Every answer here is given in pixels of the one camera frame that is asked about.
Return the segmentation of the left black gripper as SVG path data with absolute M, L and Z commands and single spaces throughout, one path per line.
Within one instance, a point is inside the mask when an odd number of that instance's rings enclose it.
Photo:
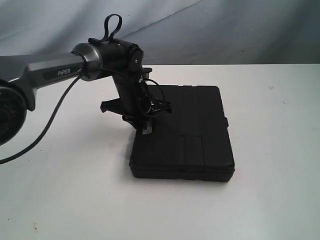
M 117 73 L 112 76 L 119 98 L 103 101 L 100 110 L 112 112 L 122 116 L 122 120 L 129 123 L 136 130 L 142 128 L 143 135 L 153 131 L 153 119 L 164 112 L 171 113 L 171 103 L 166 101 L 160 85 L 152 79 L 141 82 L 142 72 L 124 74 Z M 147 82 L 154 83 L 162 98 L 156 98 L 150 91 Z

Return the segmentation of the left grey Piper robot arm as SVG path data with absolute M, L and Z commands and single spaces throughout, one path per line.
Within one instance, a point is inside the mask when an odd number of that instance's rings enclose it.
M 36 107 L 38 89 L 79 77 L 91 82 L 112 77 L 118 98 L 104 101 L 109 111 L 135 128 L 170 112 L 164 98 L 156 98 L 147 86 L 149 68 L 144 68 L 143 50 L 119 39 L 91 38 L 71 52 L 40 55 L 6 55 L 0 58 L 0 142 L 10 141 L 22 128 L 27 111 Z

